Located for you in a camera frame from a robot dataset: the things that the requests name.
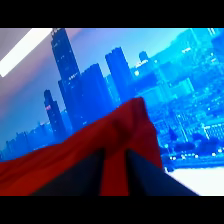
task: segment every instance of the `city skyline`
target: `city skyline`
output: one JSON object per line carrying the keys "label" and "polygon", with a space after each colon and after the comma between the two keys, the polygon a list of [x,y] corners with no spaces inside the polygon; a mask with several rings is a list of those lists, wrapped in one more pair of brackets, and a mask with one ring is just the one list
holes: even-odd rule
{"label": "city skyline", "polygon": [[[94,32],[96,32],[96,30],[99,30],[99,29],[90,29],[90,30],[84,30],[84,32],[83,33],[80,33],[76,38],[74,38],[74,40],[72,39],[71,40],[71,44],[72,44],[72,48],[73,48],[73,50],[74,50],[74,52],[75,52],[75,54],[76,54],[76,57],[77,57],[77,63],[80,65],[80,70],[81,70],[81,72],[83,71],[83,70],[85,70],[86,69],[86,67],[89,67],[91,64],[90,63],[88,63],[88,60],[82,60],[81,59],[81,57],[82,58],[88,58],[88,57],[86,57],[85,55],[83,55],[83,52],[85,52],[85,50],[83,50],[83,49],[79,49],[79,51],[78,50],[76,50],[76,48],[77,48],[77,46],[75,46],[75,45],[78,45],[79,44],[79,41],[77,40],[77,38],[80,38],[80,39],[83,39],[83,36],[85,36],[85,38],[86,39],[88,39],[88,33],[90,32],[90,33],[92,33],[92,35],[94,34]],[[131,32],[140,32],[139,31],[139,29],[127,29],[127,30],[123,30],[122,32],[121,32],[121,30],[122,29],[117,29],[120,33],[121,33],[121,35],[120,35],[120,33],[118,32],[118,34],[117,34],[117,36],[118,37],[121,37],[120,39],[121,40],[118,40],[117,42],[115,42],[115,43],[113,43],[113,45],[114,45],[114,47],[119,47],[119,45],[120,45],[120,43],[122,44],[122,42],[124,42],[125,41],[125,31],[126,31],[126,35],[128,35],[128,34],[130,34]],[[168,47],[169,46],[169,43],[173,40],[173,39],[175,39],[175,37],[179,34],[179,33],[181,33],[184,29],[180,29],[180,30],[178,30],[178,29],[173,29],[174,30],[174,33],[172,33],[172,32],[170,32],[170,39],[168,38],[168,40],[164,40],[163,38],[162,38],[162,40],[161,40],[161,42],[163,42],[163,44],[161,44],[160,45],[160,47],[157,47],[157,51],[161,51],[162,49],[162,46],[164,46],[163,48],[166,48],[166,47]],[[108,43],[105,43],[105,42],[107,42],[106,41],[107,39],[104,39],[104,44],[106,45],[106,47],[104,47],[105,48],[105,50],[101,53],[101,54],[104,54],[106,51],[107,51],[107,49],[109,49],[110,48],[110,51],[113,49],[113,48],[111,48],[111,46],[110,46],[110,42],[108,42]],[[133,43],[136,43],[136,42],[138,42],[138,40],[136,41],[130,41],[130,43],[129,43],[129,45],[131,45],[131,44],[133,44]],[[85,46],[86,47],[86,49],[88,48],[88,50],[89,51],[91,51],[91,50],[93,50],[94,49],[94,46],[96,47],[96,48],[99,48],[99,45],[94,45],[95,43],[92,43],[93,44],[93,46],[92,46],[92,48],[90,47],[90,46],[88,46],[88,44],[86,44],[87,46]],[[145,48],[143,48],[143,47],[139,47],[138,46],[138,49],[136,49],[135,51],[137,52],[137,54],[134,54],[133,53],[133,51],[132,51],[132,49],[129,49],[129,51],[125,51],[125,49],[127,49],[127,47],[129,46],[128,44],[126,44],[125,46],[126,46],[126,48],[124,48],[123,50],[124,50],[124,54],[125,54],[125,57],[126,57],[126,59],[127,59],[127,61],[128,61],[128,63],[129,63],[129,67],[132,67],[132,66],[134,66],[135,64],[136,64],[136,62],[137,61],[139,61],[139,59],[138,59],[138,53],[140,53],[141,51],[146,51],[147,53],[148,53],[148,55],[150,56],[150,55],[153,55],[154,54],[154,52],[153,52],[153,50],[151,51],[151,54],[150,54],[150,49],[148,50],[148,49],[146,49],[147,47],[145,47]],[[91,61],[92,63],[94,62],[96,62],[96,63],[99,63],[99,65],[100,65],[100,68],[101,68],[101,70],[102,70],[102,72],[103,72],[103,75],[104,76],[106,76],[106,75],[108,75],[109,74],[109,72],[108,72],[108,68],[107,69],[105,69],[105,67],[107,66],[105,66],[105,64],[106,64],[106,61],[105,61],[105,59],[104,58],[102,58],[102,57],[100,57],[100,56],[96,56],[95,55],[95,58],[93,59],[92,58],[93,56],[91,56],[90,57],[90,60],[89,61]],[[47,86],[47,84],[49,84],[49,81],[48,81],[48,78],[47,77],[45,77],[44,79],[36,79],[35,81],[35,84],[33,83],[33,85],[30,85],[30,86],[34,86],[35,85],[35,89],[38,89],[37,87],[38,86],[40,86],[40,85],[42,85],[42,84],[45,84],[45,86],[48,88],[49,87],[49,89],[51,89],[51,91],[52,91],[52,95],[53,95],[53,97],[55,98],[55,100],[56,101],[58,101],[58,104],[59,104],[59,108],[60,108],[60,111],[62,111],[62,110],[64,110],[64,103],[63,103],[63,101],[62,101],[62,97],[59,95],[59,88],[58,88],[58,86],[56,86],[57,85],[57,81],[60,79],[59,78],[59,74],[58,74],[58,71],[56,71],[57,70],[57,67],[56,67],[56,65],[54,65],[54,62],[53,62],[53,60],[52,60],[52,57],[49,57],[48,58],[48,61],[46,61],[46,64],[45,64],[45,66],[43,66],[42,67],[42,73],[43,74],[50,74],[51,73],[51,78],[53,78],[52,79],[52,83],[54,82],[54,85],[52,85],[52,86]],[[30,90],[29,90],[29,87],[27,88],[27,89],[25,89],[25,90],[23,90],[23,91],[21,91],[21,92],[23,92],[23,94],[22,94],[22,98],[25,98],[25,100],[27,101],[27,98],[28,98],[28,102],[35,102],[35,100],[36,99],[38,99],[37,101],[40,101],[40,99],[42,98],[42,95],[41,96],[37,96],[37,95],[35,95],[35,98],[32,98],[31,99],[31,97],[30,97],[30,99],[29,99],[29,97],[27,97],[27,93],[29,92]],[[35,110],[35,111],[40,111],[40,108],[39,108],[39,106],[40,106],[40,104],[37,104],[37,105],[34,105],[33,104],[33,106],[34,106],[34,108],[33,108],[33,110]],[[28,108],[24,108],[24,109],[22,109],[22,111],[21,111],[21,108],[20,108],[20,111],[22,112],[22,114],[28,114]],[[1,142],[0,143],[0,145],[3,145],[4,144],[4,142],[5,142],[5,140],[8,140],[8,139],[10,139],[10,138],[13,138],[14,136],[15,136],[15,133],[16,132],[21,132],[21,131],[24,131],[24,130],[26,130],[26,131],[30,131],[32,128],[35,128],[35,126],[36,126],[36,124],[37,124],[37,122],[38,121],[40,121],[40,122],[47,122],[47,117],[46,117],[46,114],[44,114],[45,113],[45,111],[44,110],[42,110],[42,111],[40,111],[40,114],[42,115],[42,118],[40,119],[40,116],[39,116],[39,118],[31,118],[30,119],[30,124],[31,125],[27,125],[27,124],[22,124],[21,125],[21,123],[20,124],[18,124],[18,125],[16,125],[17,124],[17,122],[16,122],[16,120],[15,119],[18,119],[18,117],[20,117],[21,119],[23,118],[22,116],[24,116],[24,115],[22,115],[21,114],[21,112],[19,113],[18,112],[18,116],[15,116],[15,112],[14,112],[14,114],[12,113],[12,110],[13,110],[13,108],[11,109],[11,111],[7,114],[8,116],[6,116],[8,119],[6,119],[4,122],[3,122],[3,125],[1,126],[2,127],[2,129],[0,129],[0,132],[1,132],[1,134],[2,134],[2,136],[3,136],[3,142]]]}

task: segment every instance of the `red garment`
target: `red garment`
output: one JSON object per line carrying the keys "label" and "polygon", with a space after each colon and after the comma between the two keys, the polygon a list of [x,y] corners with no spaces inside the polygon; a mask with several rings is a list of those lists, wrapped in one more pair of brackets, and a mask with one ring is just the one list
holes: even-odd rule
{"label": "red garment", "polygon": [[62,144],[0,164],[0,195],[30,195],[98,149],[106,150],[101,195],[129,195],[125,150],[162,169],[156,131],[142,98],[133,99]]}

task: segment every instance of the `sky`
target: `sky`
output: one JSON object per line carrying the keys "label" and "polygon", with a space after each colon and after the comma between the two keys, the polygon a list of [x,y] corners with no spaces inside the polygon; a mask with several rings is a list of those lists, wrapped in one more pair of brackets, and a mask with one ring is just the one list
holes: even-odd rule
{"label": "sky", "polygon": [[[104,76],[110,74],[105,55],[121,47],[129,67],[146,51],[153,56],[168,47],[186,28],[66,28],[79,66],[84,71],[99,63]],[[51,49],[51,36],[41,42],[7,76],[0,78],[0,150],[16,132],[30,131],[38,122],[48,122],[43,93],[50,89],[65,109],[58,87],[60,74]]]}

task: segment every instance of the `blue cityscape screen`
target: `blue cityscape screen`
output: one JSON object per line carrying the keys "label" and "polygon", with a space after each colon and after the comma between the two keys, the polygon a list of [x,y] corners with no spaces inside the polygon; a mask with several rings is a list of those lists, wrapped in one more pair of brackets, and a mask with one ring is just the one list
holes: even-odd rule
{"label": "blue cityscape screen", "polygon": [[53,28],[35,69],[0,77],[0,161],[143,97],[166,172],[199,195],[224,195],[224,28],[72,30]]}

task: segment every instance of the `fluorescent light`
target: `fluorescent light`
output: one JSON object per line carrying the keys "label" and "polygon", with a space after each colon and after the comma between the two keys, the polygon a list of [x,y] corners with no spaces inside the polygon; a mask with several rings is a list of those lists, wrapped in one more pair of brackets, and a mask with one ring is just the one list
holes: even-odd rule
{"label": "fluorescent light", "polygon": [[52,28],[32,28],[0,61],[0,75],[6,76],[52,31]]}

